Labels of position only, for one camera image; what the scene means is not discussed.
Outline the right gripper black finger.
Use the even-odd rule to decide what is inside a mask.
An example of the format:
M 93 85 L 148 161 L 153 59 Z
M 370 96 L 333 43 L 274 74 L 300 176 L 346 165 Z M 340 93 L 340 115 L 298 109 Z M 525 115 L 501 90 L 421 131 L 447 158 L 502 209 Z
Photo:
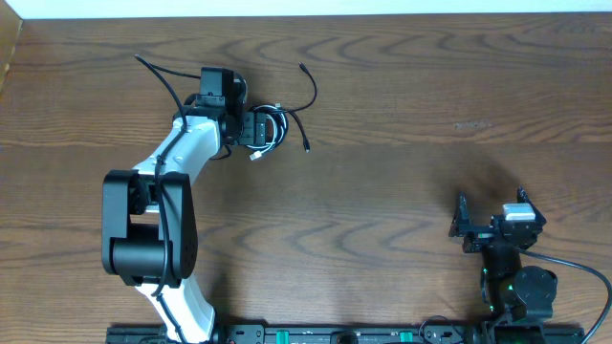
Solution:
M 516 190 L 516 199 L 520 204 L 528 204 L 532 210 L 536 210 L 536 206 L 532 203 L 526 189 L 522 185 Z
M 470 229 L 470 215 L 468 212 L 467 199 L 464 193 L 459 193 L 451 225 L 449 237 L 464 237 Z

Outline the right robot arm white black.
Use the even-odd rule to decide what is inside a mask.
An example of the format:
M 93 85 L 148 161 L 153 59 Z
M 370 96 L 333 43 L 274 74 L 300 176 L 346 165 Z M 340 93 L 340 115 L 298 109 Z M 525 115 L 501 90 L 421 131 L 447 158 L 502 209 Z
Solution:
M 524 326 L 553 316 L 557 276 L 547 269 L 524 266 L 520 258 L 537 242 L 545 224 L 523 187 L 517 189 L 516 201 L 503 204 L 502 213 L 491 216 L 487 225 L 473 224 L 466 196 L 457 197 L 448 235 L 463 240 L 465 253 L 482 256 L 481 291 L 492 307 L 484 331 Z

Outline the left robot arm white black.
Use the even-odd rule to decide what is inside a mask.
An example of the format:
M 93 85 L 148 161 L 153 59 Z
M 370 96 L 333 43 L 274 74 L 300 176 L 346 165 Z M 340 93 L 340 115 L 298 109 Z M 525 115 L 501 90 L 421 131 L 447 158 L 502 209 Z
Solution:
M 103 180 L 103 268 L 153 304 L 170 342 L 215 339 L 215 309 L 193 275 L 198 233 L 191 187 L 222 146 L 244 135 L 246 93 L 240 85 L 191 96 L 148 158 Z

